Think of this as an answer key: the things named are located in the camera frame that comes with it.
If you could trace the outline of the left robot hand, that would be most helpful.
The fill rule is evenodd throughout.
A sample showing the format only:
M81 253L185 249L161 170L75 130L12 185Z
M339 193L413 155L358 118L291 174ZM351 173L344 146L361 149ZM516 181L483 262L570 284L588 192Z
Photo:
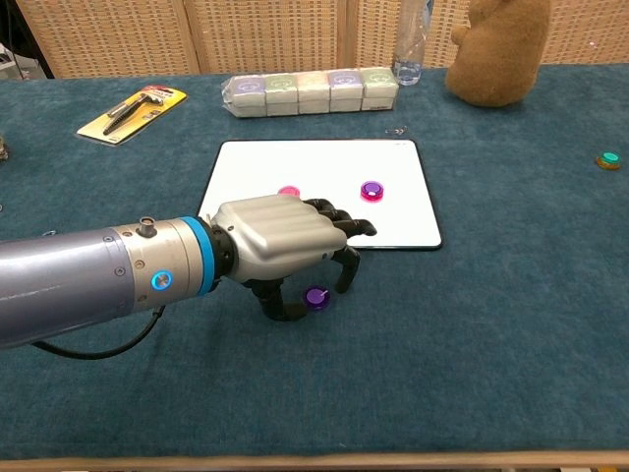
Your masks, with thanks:
M250 289L262 312L278 322L308 313L304 302L283 301L286 277L331 260L342 266L335 290L345 293L360 265L349 239L376 233L370 221L354 219L326 199L303 201L283 194L224 203L209 223L215 277Z

